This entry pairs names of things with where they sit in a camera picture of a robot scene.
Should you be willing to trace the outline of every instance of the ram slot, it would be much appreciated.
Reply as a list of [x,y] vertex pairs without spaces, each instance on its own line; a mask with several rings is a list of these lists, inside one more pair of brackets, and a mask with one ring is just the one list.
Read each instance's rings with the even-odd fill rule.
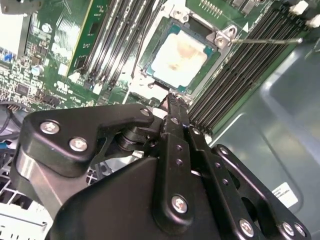
[[93,48],[83,66],[84,71],[87,74],[91,73],[93,69],[96,68],[98,59],[100,58],[105,42],[107,41],[111,33],[112,26],[114,25],[117,19],[117,15],[119,14],[120,7],[123,1],[124,0],[113,0],[108,8],[106,15],[104,16],[100,31],[94,42]]
[[134,0],[124,0],[121,3],[118,14],[116,16],[116,20],[111,26],[110,33],[108,34],[107,39],[103,43],[102,50],[99,53],[94,69],[90,72],[90,80],[96,81],[98,79],[98,74],[101,70],[104,60],[108,58],[108,53],[110,53],[110,50],[112,50],[112,48],[119,41],[120,35],[118,35],[117,33],[123,30],[124,23],[128,18],[128,11],[132,10],[131,6],[133,1]]
[[[266,39],[271,39],[275,37],[275,34],[277,32],[278,29],[280,29],[283,24],[285,23],[285,20],[279,20],[277,22],[277,24],[275,25],[275,32],[271,31],[271,32],[267,32],[267,34],[262,34],[261,36],[263,38]],[[199,121],[198,124],[200,125],[204,125],[206,121],[209,121],[209,116],[211,114],[211,112],[213,111],[214,108],[216,108],[216,105],[223,100],[223,98],[226,97],[226,94],[228,93],[228,90],[232,89],[233,86],[237,83],[237,80],[239,79],[239,77],[242,77],[242,75],[244,73],[247,72],[247,68],[250,65],[254,65],[254,59],[255,57],[260,53],[260,51],[263,49],[263,47],[261,45],[265,45],[265,44],[247,44],[247,47],[251,47],[247,54],[245,54],[242,58],[241,61],[239,62],[239,64],[236,66],[236,68],[234,69],[234,71],[230,71],[231,73],[233,73],[233,75],[228,75],[223,81],[222,81],[222,86],[217,87],[216,89],[216,93],[214,94],[214,97],[212,97],[209,101],[209,105],[207,106],[207,108],[201,113],[201,115],[199,116],[201,118],[201,121]]]
[[[287,38],[295,37],[298,34],[297,31],[293,31],[290,35],[287,36]],[[224,116],[230,110],[233,105],[239,100],[241,96],[243,96],[250,88],[252,87],[252,84],[254,84],[259,77],[263,74],[263,72],[272,64],[272,62],[277,59],[277,57],[281,54],[283,50],[286,49],[286,46],[277,46],[277,47],[271,47],[269,46],[265,51],[266,59],[265,61],[261,61],[261,64],[256,64],[255,66],[252,66],[252,68],[260,69],[258,71],[252,71],[248,69],[247,75],[244,75],[243,78],[247,81],[244,82],[243,85],[238,85],[232,94],[229,94],[225,101],[221,102],[214,111],[212,111],[209,115],[209,117],[203,122],[204,125],[208,126],[209,128],[212,128],[220,121],[220,116]]]
[[[271,12],[271,14],[267,14],[261,22],[255,27],[253,32],[248,36],[250,39],[261,39],[263,38],[267,32],[266,29],[270,25],[277,25],[279,23],[278,18],[278,12]],[[197,116],[197,119],[202,119],[203,115],[209,111],[209,107],[211,106],[212,102],[214,101],[212,96],[218,95],[219,90],[221,90],[221,85],[223,84],[231,84],[232,79],[230,79],[230,82],[225,81],[228,79],[228,76],[231,75],[235,70],[237,70],[237,67],[239,64],[242,63],[243,58],[245,55],[250,52],[252,48],[255,47],[255,44],[241,44],[238,50],[235,52],[235,54],[232,56],[232,58],[229,60],[229,62],[224,66],[222,71],[218,74],[218,76],[214,79],[214,82],[212,86],[209,87],[209,89],[206,91],[206,93],[201,97],[201,103],[202,105],[199,105],[198,108],[196,108],[194,105],[191,106],[190,110],[190,116],[194,117]]]
[[141,34],[145,30],[145,28],[148,27],[150,16],[152,14],[154,15],[158,12],[158,11],[156,11],[156,12],[152,13],[152,8],[154,5],[154,2],[155,2],[155,0],[151,1],[150,5],[145,10],[141,20],[137,24],[135,31],[134,31],[134,34],[133,34],[133,37],[128,39],[129,42],[128,42],[127,48],[125,49],[125,51],[123,51],[123,54],[120,57],[119,64],[117,65],[116,70],[114,71],[113,74],[111,74],[109,76],[105,76],[109,81],[108,82],[108,90],[109,91],[115,86],[115,84],[116,84],[116,82],[122,72],[124,65],[126,64],[127,60],[129,59],[129,56],[131,55],[131,53],[135,50],[135,47],[137,46],[139,37],[141,36]]
[[145,0],[137,1],[134,6],[134,11],[132,12],[127,25],[125,26],[124,32],[120,38],[118,45],[114,48],[114,51],[111,53],[110,60],[101,70],[106,79],[105,83],[108,83],[111,78],[111,72],[115,71],[119,66],[119,60],[123,52],[126,51],[129,40],[132,38],[132,35],[135,33],[137,26],[142,19],[144,12],[148,7],[153,6],[154,1],[147,2]]
[[[275,9],[270,8],[248,35],[249,39],[290,39],[305,30],[301,20],[287,17],[287,12],[282,6],[273,6]],[[241,44],[212,84],[191,106],[191,121],[205,129],[215,127],[286,47],[272,44]]]

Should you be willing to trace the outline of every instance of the cable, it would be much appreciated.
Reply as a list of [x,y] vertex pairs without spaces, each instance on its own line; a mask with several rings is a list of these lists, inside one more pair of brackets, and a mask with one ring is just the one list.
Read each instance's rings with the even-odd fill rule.
[[2,135],[2,136],[0,136],[0,142],[5,141],[5,140],[15,140],[19,137],[19,135],[20,135],[19,132],[14,132],[11,134]]
[[6,113],[6,120],[5,120],[3,126],[2,126],[1,129],[0,129],[0,134],[2,134],[2,133],[4,132],[4,130],[6,130],[6,128],[7,128],[8,125],[9,125],[10,119],[11,119],[11,117],[12,117],[12,111],[11,111],[11,110],[9,110],[9,109],[6,108],[6,109],[5,109],[5,113]]
[[27,110],[28,112],[32,112],[31,108],[24,105],[23,103],[20,103],[20,102],[15,102],[15,101],[1,101],[0,102],[0,105],[16,105],[22,109],[25,109]]
[[22,123],[19,121],[19,119],[17,118],[17,116],[14,113],[12,113],[11,120],[16,125],[16,127],[18,129],[21,129]]

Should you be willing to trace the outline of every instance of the screw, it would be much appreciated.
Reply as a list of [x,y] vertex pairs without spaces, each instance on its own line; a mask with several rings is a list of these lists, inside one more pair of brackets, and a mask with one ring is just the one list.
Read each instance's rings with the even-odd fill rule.
[[252,228],[251,224],[247,220],[240,219],[239,224],[240,224],[241,230],[244,232],[245,235],[247,235],[250,238],[254,236],[254,229]]
[[141,109],[140,110],[140,112],[143,114],[143,115],[145,115],[145,116],[147,116],[147,117],[149,117],[150,116],[150,113],[149,113],[149,111],[147,110],[147,109]]
[[176,119],[175,117],[172,117],[171,118],[171,121],[174,123],[174,124],[179,124],[179,120],[178,119]]
[[200,135],[200,134],[201,134],[201,132],[200,132],[198,129],[196,129],[196,128],[193,128],[193,132],[194,132],[195,134],[197,134],[197,135]]
[[78,137],[71,139],[71,141],[69,142],[69,146],[76,152],[84,152],[88,148],[88,144],[86,143],[86,141]]
[[59,125],[52,121],[45,121],[41,123],[40,129],[45,134],[56,134],[60,131]]
[[172,15],[173,15],[173,17],[175,19],[180,19],[181,18],[181,12],[180,11],[175,10],[175,11],[173,11]]
[[292,227],[287,222],[284,221],[282,223],[282,226],[283,226],[283,228],[284,228],[284,230],[285,230],[285,232],[287,234],[289,234],[290,236],[294,236],[295,235],[294,230],[292,229]]
[[306,233],[305,233],[304,229],[300,225],[295,223],[294,227],[302,236],[304,236],[304,237],[306,236]]
[[220,147],[220,151],[221,151],[223,154],[228,155],[228,151],[227,151],[227,149],[226,149],[225,147],[221,146],[221,147]]
[[180,214],[185,214],[188,210],[188,205],[180,196],[173,196],[171,200],[173,208]]

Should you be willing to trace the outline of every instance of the black metal bracket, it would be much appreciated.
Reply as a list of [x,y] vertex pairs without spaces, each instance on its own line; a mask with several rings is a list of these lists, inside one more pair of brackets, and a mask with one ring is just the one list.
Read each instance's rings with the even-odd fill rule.
[[179,101],[166,97],[168,115],[159,140],[159,161],[155,177],[152,214],[169,234],[181,234],[193,223],[195,215],[191,184],[189,145],[184,140]]
[[[169,94],[159,108],[167,112],[164,119],[140,104],[45,111],[25,118],[12,181],[22,179],[18,185],[45,205],[51,203],[45,196],[56,197],[52,240],[105,239],[106,234],[112,239],[311,239],[229,149],[209,148],[190,125],[183,99]],[[58,130],[42,129],[44,123]],[[75,150],[74,138],[85,149]],[[71,195],[59,188],[58,183],[76,186],[91,164],[134,150],[146,157]],[[34,171],[24,169],[29,162]],[[52,192],[46,194],[36,173],[55,180],[49,185]]]
[[[19,141],[30,158],[62,176],[79,177],[90,166],[98,139],[106,138],[110,144],[120,130],[147,127],[153,121],[152,113],[140,104],[34,112],[24,119]],[[43,123],[54,124],[58,132],[44,132]],[[72,149],[72,139],[84,141],[86,149]]]

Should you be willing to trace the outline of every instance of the green circuit board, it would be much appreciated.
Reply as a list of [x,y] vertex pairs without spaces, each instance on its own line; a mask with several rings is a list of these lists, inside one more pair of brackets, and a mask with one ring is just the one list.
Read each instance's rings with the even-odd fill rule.
[[[128,93],[128,83],[131,80],[130,67],[135,62],[139,41],[134,44],[130,57],[119,77],[115,79],[116,83],[111,91],[107,90],[108,83],[106,83],[100,91],[95,92],[95,85],[87,86],[88,79],[80,74],[79,65],[82,66],[92,52],[103,21],[111,19],[110,6],[115,1],[119,2],[119,0],[46,1],[38,12],[31,15],[25,54],[5,60],[1,58],[0,53],[0,99],[25,104],[33,111],[122,104],[125,99],[126,103],[141,103],[151,107],[157,105],[159,99],[147,99],[134,92]],[[123,1],[122,4],[132,1],[135,0]],[[185,7],[190,10],[190,15],[197,15],[203,22],[217,30],[222,31],[230,25],[235,26],[236,38],[245,39],[266,14],[272,2],[271,0],[186,0]],[[188,23],[178,23],[180,24],[178,25],[176,19],[162,17],[145,50],[141,52],[138,62],[141,69],[150,64],[150,59],[155,57],[160,43],[164,42],[173,24],[186,29],[189,31],[188,34],[193,34],[192,30],[187,29]],[[207,47],[212,48],[212,44],[206,40],[202,41]],[[233,44],[225,55],[213,47],[213,54],[208,55],[210,57],[190,84],[185,88],[178,88],[180,93],[193,101],[201,97],[202,90],[214,80],[215,73],[228,62],[238,47],[239,45]],[[292,49],[293,47],[288,48],[275,65],[278,66]],[[39,75],[33,72],[35,66],[42,68]],[[259,82],[263,82],[272,71],[267,71]]]

